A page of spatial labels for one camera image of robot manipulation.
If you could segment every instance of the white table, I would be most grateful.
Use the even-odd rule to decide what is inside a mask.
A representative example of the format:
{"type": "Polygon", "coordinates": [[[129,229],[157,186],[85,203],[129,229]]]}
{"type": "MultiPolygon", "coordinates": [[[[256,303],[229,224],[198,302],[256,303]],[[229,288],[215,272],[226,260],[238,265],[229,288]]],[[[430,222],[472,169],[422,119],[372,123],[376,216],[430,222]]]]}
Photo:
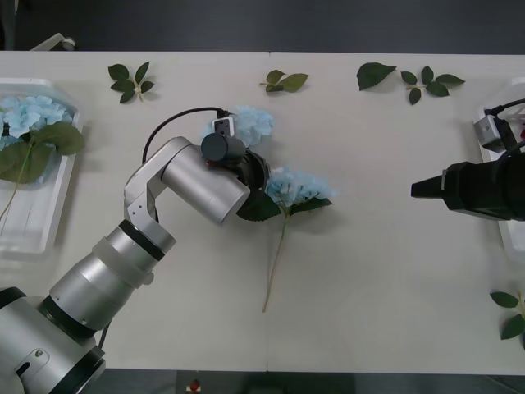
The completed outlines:
{"type": "MultiPolygon", "coordinates": [[[[161,223],[178,242],[157,266],[155,282],[114,320],[104,347],[109,367],[525,372],[518,341],[499,339],[503,311],[489,297],[522,277],[504,256],[496,224],[409,196],[413,182],[451,163],[480,160],[474,108],[504,79],[525,74],[525,57],[0,53],[0,72],[55,80],[91,119],[54,256],[1,262],[0,286],[45,296],[121,221],[122,188],[151,130],[188,108],[268,110],[276,126],[272,143],[261,147],[267,159],[324,176],[340,192],[325,212],[292,221],[265,314],[278,219],[261,225],[236,218],[219,228],[169,191],[162,195],[161,223]],[[145,61],[157,84],[152,100],[120,105],[107,67],[145,61]],[[410,71],[429,64],[467,84],[450,98],[424,94],[412,108],[398,76],[359,92],[355,73],[364,62],[410,71]],[[308,86],[268,97],[258,82],[274,68],[308,73],[308,86]]],[[[152,148],[175,135],[198,143],[212,116],[170,124],[152,148]]]]}

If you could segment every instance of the blue hydrangea flower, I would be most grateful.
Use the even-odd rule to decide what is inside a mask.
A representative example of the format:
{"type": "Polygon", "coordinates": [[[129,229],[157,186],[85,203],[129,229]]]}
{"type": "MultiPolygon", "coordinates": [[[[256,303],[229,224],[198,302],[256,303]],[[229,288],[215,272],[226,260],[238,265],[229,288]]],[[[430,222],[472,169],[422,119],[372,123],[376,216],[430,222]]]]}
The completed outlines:
{"type": "Polygon", "coordinates": [[[306,200],[329,199],[336,195],[321,178],[301,171],[279,167],[270,171],[266,193],[273,202],[291,207],[306,200]]]}
{"type": "Polygon", "coordinates": [[[9,124],[9,134],[15,137],[58,121],[73,121],[66,107],[45,96],[7,97],[0,102],[0,108],[4,111],[2,124],[9,124]]]}
{"type": "MultiPolygon", "coordinates": [[[[246,148],[258,144],[262,136],[272,133],[273,117],[266,111],[237,105],[231,116],[235,124],[235,137],[243,141],[246,148]]],[[[203,131],[203,137],[212,133],[212,125],[209,123],[203,131]]]]}
{"type": "MultiPolygon", "coordinates": [[[[73,122],[66,107],[45,96],[30,96],[26,98],[6,97],[0,101],[0,126],[9,125],[9,136],[0,137],[0,150],[6,146],[22,141],[19,137],[29,130],[40,130],[46,125],[58,121],[73,122]]],[[[56,148],[53,148],[48,165],[34,184],[42,185],[57,163],[56,148]]]]}
{"type": "Polygon", "coordinates": [[[39,123],[42,126],[38,127],[35,125],[37,130],[46,125],[62,121],[64,114],[67,113],[66,107],[59,103],[54,103],[51,98],[45,96],[27,97],[24,100],[24,105],[27,108],[27,112],[36,112],[41,116],[39,123]]]}
{"type": "Polygon", "coordinates": [[[30,127],[40,120],[40,114],[27,112],[22,106],[13,108],[4,115],[4,121],[9,124],[9,134],[20,137],[29,132],[30,127]]]}

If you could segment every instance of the black cable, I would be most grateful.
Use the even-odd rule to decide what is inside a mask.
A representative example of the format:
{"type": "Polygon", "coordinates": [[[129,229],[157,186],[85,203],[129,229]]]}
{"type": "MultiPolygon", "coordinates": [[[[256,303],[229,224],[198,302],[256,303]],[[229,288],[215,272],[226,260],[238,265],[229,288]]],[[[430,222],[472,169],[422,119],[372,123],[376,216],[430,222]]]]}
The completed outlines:
{"type": "Polygon", "coordinates": [[[221,108],[201,107],[201,108],[189,109],[188,111],[183,111],[183,112],[177,113],[176,115],[166,119],[163,123],[158,125],[157,128],[155,130],[153,130],[153,133],[151,133],[151,135],[149,136],[148,141],[146,142],[146,145],[144,146],[144,151],[142,153],[142,164],[146,163],[146,160],[148,158],[149,145],[151,145],[151,142],[153,141],[153,138],[155,137],[155,135],[157,135],[157,133],[165,125],[167,125],[170,121],[174,121],[175,119],[177,119],[179,117],[183,117],[184,115],[188,115],[189,113],[202,112],[202,111],[216,111],[217,112],[217,119],[221,118],[221,117],[227,117],[230,114],[228,111],[226,111],[224,109],[221,109],[221,108]]]}
{"type": "Polygon", "coordinates": [[[102,330],[102,335],[100,336],[100,341],[98,341],[98,347],[100,349],[102,349],[102,346],[104,346],[104,342],[106,341],[106,335],[107,335],[107,330],[109,330],[109,325],[111,324],[111,320],[109,321],[109,323],[107,324],[106,327],[104,327],[104,329],[102,330]]]}
{"type": "Polygon", "coordinates": [[[503,162],[514,152],[517,150],[520,150],[523,146],[525,146],[525,140],[519,141],[515,146],[513,146],[511,149],[507,150],[505,153],[503,153],[501,156],[498,157],[498,159],[494,163],[494,167],[492,168],[492,182],[496,183],[498,180],[498,173],[500,172],[501,166],[503,165],[503,162]]]}
{"type": "Polygon", "coordinates": [[[525,104],[525,98],[522,98],[521,100],[511,101],[510,103],[506,103],[503,105],[498,105],[497,107],[494,107],[492,109],[486,109],[485,115],[492,115],[493,117],[496,117],[498,116],[498,114],[502,113],[505,109],[511,108],[519,104],[525,104]]]}

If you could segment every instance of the green leaf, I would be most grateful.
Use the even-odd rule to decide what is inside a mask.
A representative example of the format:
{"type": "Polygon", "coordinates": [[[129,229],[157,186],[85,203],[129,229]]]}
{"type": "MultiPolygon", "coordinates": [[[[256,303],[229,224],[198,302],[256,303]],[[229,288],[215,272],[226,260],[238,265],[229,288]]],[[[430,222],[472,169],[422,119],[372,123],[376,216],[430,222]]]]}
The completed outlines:
{"type": "Polygon", "coordinates": [[[148,71],[148,67],[149,67],[149,62],[146,62],[145,64],[140,66],[139,69],[137,70],[137,72],[135,73],[135,82],[137,84],[142,82],[142,79],[146,75],[146,71],[148,71]]]}
{"type": "Polygon", "coordinates": [[[297,90],[301,89],[307,78],[308,74],[292,74],[279,82],[279,85],[282,85],[286,92],[295,93],[297,90]]]}
{"type": "Polygon", "coordinates": [[[372,88],[384,80],[397,66],[380,63],[364,63],[358,70],[359,90],[372,88]]]}
{"type": "Polygon", "coordinates": [[[428,85],[434,79],[434,71],[429,66],[425,66],[421,71],[421,82],[428,85]]]}
{"type": "Polygon", "coordinates": [[[401,71],[401,78],[409,85],[415,85],[418,82],[418,78],[410,71],[401,71]]]}
{"type": "Polygon", "coordinates": [[[108,67],[109,76],[114,80],[127,80],[130,77],[130,72],[123,64],[114,64],[108,67]]]}
{"type": "Polygon", "coordinates": [[[279,80],[282,78],[284,74],[285,74],[284,72],[279,71],[279,70],[270,71],[268,72],[268,75],[266,76],[266,81],[268,82],[268,84],[275,85],[277,82],[279,82],[279,80]]]}
{"type": "Polygon", "coordinates": [[[521,314],[517,314],[505,323],[503,331],[501,332],[501,339],[505,340],[517,337],[523,333],[523,331],[525,331],[525,320],[521,314]]]}
{"type": "Polygon", "coordinates": [[[129,92],[135,90],[135,84],[130,80],[118,80],[112,85],[112,89],[117,92],[129,92]]]}
{"type": "Polygon", "coordinates": [[[26,142],[17,142],[0,151],[0,173],[22,164],[30,146],[26,142]]]}
{"type": "Polygon", "coordinates": [[[22,172],[22,175],[20,175],[25,156],[30,149],[30,145],[26,142],[17,142],[4,148],[2,153],[7,151],[9,148],[11,148],[14,152],[13,158],[16,156],[15,162],[11,168],[0,172],[0,179],[3,179],[4,181],[16,182],[18,181],[18,177],[20,177],[21,184],[31,183],[39,179],[39,176],[41,176],[46,169],[49,161],[49,155],[53,151],[53,148],[44,144],[34,145],[33,148],[31,148],[30,156],[28,157],[24,166],[24,171],[22,172]]]}
{"type": "Polygon", "coordinates": [[[327,207],[328,205],[332,205],[329,199],[309,199],[304,203],[292,205],[290,207],[290,216],[293,216],[299,212],[313,211],[314,209],[327,207]]]}
{"type": "Polygon", "coordinates": [[[518,299],[504,291],[494,291],[491,293],[492,300],[499,306],[504,308],[516,308],[518,306],[518,299]]]}
{"type": "Polygon", "coordinates": [[[285,89],[285,87],[283,85],[267,85],[266,86],[266,91],[268,93],[272,93],[272,92],[281,92],[285,89]]]}
{"type": "Polygon", "coordinates": [[[44,126],[39,131],[31,131],[31,141],[38,145],[53,144],[57,153],[65,156],[78,153],[84,148],[84,136],[76,127],[64,121],[44,126]]]}
{"type": "Polygon", "coordinates": [[[123,103],[127,103],[128,101],[130,101],[133,96],[135,96],[135,91],[134,90],[130,90],[130,91],[127,91],[127,92],[124,92],[121,96],[121,104],[123,103]]]}
{"type": "Polygon", "coordinates": [[[240,209],[237,216],[250,222],[264,222],[280,213],[279,206],[273,202],[269,195],[263,193],[260,199],[240,209]]]}
{"type": "Polygon", "coordinates": [[[155,84],[153,82],[150,82],[149,80],[145,80],[142,85],[140,86],[140,93],[146,93],[151,90],[152,87],[154,87],[155,84]]]}
{"type": "Polygon", "coordinates": [[[458,78],[457,76],[453,76],[452,74],[443,74],[442,76],[438,76],[436,78],[436,82],[448,85],[461,85],[465,83],[464,80],[458,78]]]}
{"type": "Polygon", "coordinates": [[[436,97],[445,97],[449,95],[449,90],[439,82],[431,82],[428,84],[427,92],[436,97]]]}
{"type": "Polygon", "coordinates": [[[412,88],[409,94],[409,102],[414,105],[421,99],[421,90],[419,88],[412,88]]]}

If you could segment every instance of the plastic container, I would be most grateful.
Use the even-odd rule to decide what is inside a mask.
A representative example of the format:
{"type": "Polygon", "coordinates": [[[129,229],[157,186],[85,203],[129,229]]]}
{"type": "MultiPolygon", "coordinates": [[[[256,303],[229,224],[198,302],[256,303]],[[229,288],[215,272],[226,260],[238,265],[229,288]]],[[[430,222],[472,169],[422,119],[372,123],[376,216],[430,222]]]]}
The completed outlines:
{"type": "MultiPolygon", "coordinates": [[[[493,108],[518,99],[525,99],[525,77],[512,79],[502,90],[488,98],[483,107],[479,108],[474,121],[479,121],[485,116],[486,108],[493,108]]],[[[520,134],[525,128],[523,125],[525,124],[525,104],[507,109],[500,114],[500,117],[510,124],[516,140],[520,141],[522,139],[520,134]]],[[[501,155],[501,153],[484,149],[481,145],[480,149],[483,162],[496,160],[501,155]]],[[[509,220],[499,222],[499,224],[505,252],[511,260],[525,263],[525,222],[509,220]]]]}
{"type": "MultiPolygon", "coordinates": [[[[83,120],[75,101],[48,80],[0,78],[0,99],[6,96],[48,96],[64,105],[73,116],[73,126],[82,132],[83,120]]],[[[54,244],[75,155],[57,156],[53,170],[42,185],[20,185],[11,207],[0,221],[0,258],[32,259],[54,244]]],[[[0,180],[0,212],[15,188],[0,180]]]]}

